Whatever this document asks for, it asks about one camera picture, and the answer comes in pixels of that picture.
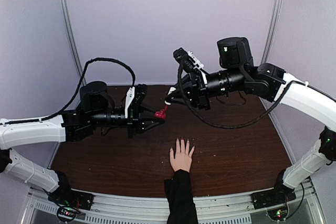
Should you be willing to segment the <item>red nail polish bottle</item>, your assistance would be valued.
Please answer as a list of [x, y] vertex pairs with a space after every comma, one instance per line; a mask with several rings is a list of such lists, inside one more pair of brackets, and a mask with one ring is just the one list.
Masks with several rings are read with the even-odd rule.
[[160, 110], [160, 111], [157, 111], [155, 112], [155, 115], [154, 115], [156, 118], [160, 118], [160, 119], [163, 119], [165, 120], [166, 119], [166, 111], [165, 110]]

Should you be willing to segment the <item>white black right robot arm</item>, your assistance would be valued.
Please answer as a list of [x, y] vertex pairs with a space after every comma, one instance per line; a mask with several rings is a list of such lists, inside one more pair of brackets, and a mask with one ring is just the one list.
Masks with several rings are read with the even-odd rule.
[[215, 73], [207, 73], [192, 52], [174, 51], [179, 64], [177, 83], [169, 89], [166, 104], [185, 105], [197, 115], [199, 109], [210, 109], [210, 98], [242, 91], [271, 102], [273, 107], [284, 104], [297, 109], [324, 125], [310, 151], [278, 175], [269, 199], [279, 204], [304, 179], [335, 161], [335, 98], [273, 64], [255, 66], [245, 37], [221, 39], [217, 47], [221, 70]]

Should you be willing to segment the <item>black sleeved forearm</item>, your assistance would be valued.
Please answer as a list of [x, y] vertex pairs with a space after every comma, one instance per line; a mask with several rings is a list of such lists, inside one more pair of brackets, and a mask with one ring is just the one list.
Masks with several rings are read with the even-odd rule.
[[164, 181], [164, 190], [170, 210], [166, 223], [198, 223], [189, 172], [176, 171]]

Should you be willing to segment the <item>mannequin hand with long nails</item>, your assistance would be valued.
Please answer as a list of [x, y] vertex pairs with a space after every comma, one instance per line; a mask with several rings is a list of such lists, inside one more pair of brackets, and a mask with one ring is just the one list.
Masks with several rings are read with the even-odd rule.
[[176, 139], [175, 149], [170, 148], [170, 164], [172, 169], [177, 172], [183, 170], [190, 172], [192, 166], [192, 156], [195, 151], [195, 147], [190, 148], [190, 141], [184, 141], [183, 138]]

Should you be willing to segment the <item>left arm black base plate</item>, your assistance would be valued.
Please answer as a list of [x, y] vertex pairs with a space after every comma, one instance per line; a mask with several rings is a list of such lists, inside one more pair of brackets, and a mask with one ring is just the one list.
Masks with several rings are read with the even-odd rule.
[[76, 190], [59, 190], [46, 192], [48, 200], [58, 206], [71, 207], [75, 210], [90, 210], [94, 195]]

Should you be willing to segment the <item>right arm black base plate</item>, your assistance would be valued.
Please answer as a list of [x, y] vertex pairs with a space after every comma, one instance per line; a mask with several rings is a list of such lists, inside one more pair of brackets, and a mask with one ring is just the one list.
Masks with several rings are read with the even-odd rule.
[[293, 189], [270, 189], [251, 194], [254, 209], [269, 208], [296, 199]]

